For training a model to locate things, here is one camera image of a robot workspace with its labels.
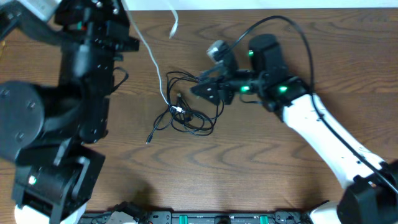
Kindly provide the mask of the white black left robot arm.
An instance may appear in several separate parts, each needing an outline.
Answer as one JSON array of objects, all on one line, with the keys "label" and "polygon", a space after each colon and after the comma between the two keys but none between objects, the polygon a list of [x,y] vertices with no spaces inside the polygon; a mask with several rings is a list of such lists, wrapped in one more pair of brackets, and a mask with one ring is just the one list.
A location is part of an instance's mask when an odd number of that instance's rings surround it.
[{"label": "white black left robot arm", "polygon": [[139,50],[121,0],[2,1],[1,37],[19,29],[60,47],[57,86],[1,84],[1,158],[16,167],[17,223],[77,223],[104,155],[115,62]]}]

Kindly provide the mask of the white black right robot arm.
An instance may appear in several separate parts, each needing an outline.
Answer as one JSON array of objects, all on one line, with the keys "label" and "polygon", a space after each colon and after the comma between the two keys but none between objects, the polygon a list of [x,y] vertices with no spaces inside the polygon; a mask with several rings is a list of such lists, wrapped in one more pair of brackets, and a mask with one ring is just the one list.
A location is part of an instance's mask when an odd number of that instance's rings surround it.
[{"label": "white black right robot arm", "polygon": [[272,34],[249,41],[251,69],[241,70],[230,46],[217,40],[208,49],[216,77],[203,73],[191,91],[214,105],[230,104],[235,95],[257,95],[311,145],[345,191],[339,202],[326,202],[305,213],[303,223],[396,223],[397,164],[358,142],[325,108],[299,77],[291,74]]}]

